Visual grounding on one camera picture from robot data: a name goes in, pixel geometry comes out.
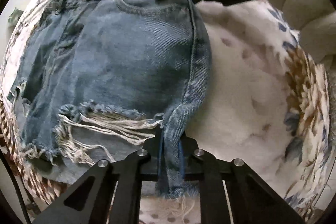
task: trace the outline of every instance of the denim shorts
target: denim shorts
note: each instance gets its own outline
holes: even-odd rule
[[[21,152],[42,175],[72,183],[162,131],[159,189],[179,196],[179,140],[204,100],[210,65],[191,0],[51,0],[8,96]]]

